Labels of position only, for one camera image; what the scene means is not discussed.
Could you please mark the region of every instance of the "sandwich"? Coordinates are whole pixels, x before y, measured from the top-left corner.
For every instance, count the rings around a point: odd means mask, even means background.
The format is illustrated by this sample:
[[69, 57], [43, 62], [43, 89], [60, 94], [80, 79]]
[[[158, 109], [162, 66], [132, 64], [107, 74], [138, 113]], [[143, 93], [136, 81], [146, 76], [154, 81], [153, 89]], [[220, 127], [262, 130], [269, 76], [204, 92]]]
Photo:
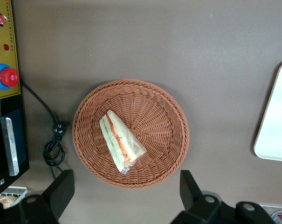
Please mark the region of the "sandwich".
[[115, 165], [126, 174], [135, 160], [146, 152], [145, 147], [113, 111], [109, 110], [99, 124]]

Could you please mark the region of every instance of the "black cable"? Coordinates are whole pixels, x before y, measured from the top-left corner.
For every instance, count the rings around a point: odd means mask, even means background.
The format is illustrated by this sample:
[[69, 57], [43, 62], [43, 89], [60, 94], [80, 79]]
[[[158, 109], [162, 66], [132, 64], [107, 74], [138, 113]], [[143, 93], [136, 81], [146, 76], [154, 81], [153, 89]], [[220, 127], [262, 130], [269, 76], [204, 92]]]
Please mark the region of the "black cable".
[[45, 145], [43, 151], [43, 158], [45, 163], [49, 166], [52, 177], [56, 179], [56, 176], [53, 171], [53, 167], [56, 167], [60, 172], [63, 171], [59, 167], [59, 165], [63, 163], [65, 159], [65, 151], [61, 146], [60, 141], [62, 140], [62, 137], [66, 132], [66, 125], [61, 122], [56, 122], [56, 118], [54, 114], [52, 113], [50, 108], [46, 105], [46, 103], [22, 80], [21, 80], [21, 84], [44, 106], [44, 108], [50, 114], [52, 121], [54, 123], [53, 125], [54, 136], [53, 139]]
[[46, 105], [46, 103], [26, 84], [21, 80], [21, 84], [44, 106], [44, 108], [48, 111], [48, 113], [50, 114], [53, 123], [56, 123], [56, 118], [54, 116], [54, 114], [51, 112], [50, 108], [48, 107], [48, 105]]

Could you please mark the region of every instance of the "brown woven basket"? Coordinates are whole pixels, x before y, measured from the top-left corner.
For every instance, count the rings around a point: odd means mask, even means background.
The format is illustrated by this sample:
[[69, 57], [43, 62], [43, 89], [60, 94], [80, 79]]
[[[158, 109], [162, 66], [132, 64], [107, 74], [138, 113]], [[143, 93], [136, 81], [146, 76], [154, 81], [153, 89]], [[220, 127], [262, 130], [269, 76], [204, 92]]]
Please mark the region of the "brown woven basket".
[[[146, 147], [127, 175], [109, 153], [99, 120], [112, 110]], [[107, 183], [143, 188], [162, 182], [184, 160], [189, 144], [186, 117], [163, 89], [147, 82], [122, 79], [98, 86], [80, 104], [73, 123], [76, 153], [87, 169]]]

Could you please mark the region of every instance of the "gray surface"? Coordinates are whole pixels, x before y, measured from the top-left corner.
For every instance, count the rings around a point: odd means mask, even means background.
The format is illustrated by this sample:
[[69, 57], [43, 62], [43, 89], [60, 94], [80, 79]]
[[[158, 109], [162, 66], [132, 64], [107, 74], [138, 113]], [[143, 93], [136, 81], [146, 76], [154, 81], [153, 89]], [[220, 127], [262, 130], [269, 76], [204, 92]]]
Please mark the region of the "gray surface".
[[[282, 162], [252, 150], [269, 90], [282, 63], [282, 0], [15, 1], [21, 75], [70, 123], [63, 168], [76, 193], [62, 224], [169, 223], [182, 209], [179, 171], [147, 189], [121, 189], [96, 178], [78, 159], [71, 123], [99, 84], [137, 78], [180, 103], [191, 144], [181, 168], [202, 189], [234, 206], [240, 200], [282, 204]], [[17, 182], [51, 183], [42, 161], [51, 120], [24, 91], [31, 169]]]

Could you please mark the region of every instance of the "yellow panel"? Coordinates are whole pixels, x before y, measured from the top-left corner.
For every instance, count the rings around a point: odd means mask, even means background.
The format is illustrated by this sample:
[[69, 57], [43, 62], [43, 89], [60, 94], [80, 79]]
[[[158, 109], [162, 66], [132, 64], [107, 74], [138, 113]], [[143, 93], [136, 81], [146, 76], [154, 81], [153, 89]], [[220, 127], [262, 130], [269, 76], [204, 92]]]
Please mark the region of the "yellow panel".
[[[0, 26], [0, 64], [7, 64], [10, 68], [19, 72], [10, 0], [0, 0], [0, 14], [2, 14], [3, 20], [3, 26]], [[9, 50], [4, 50], [4, 44], [9, 45]], [[8, 90], [0, 89], [0, 99], [15, 96], [20, 93], [20, 83], [18, 83]]]

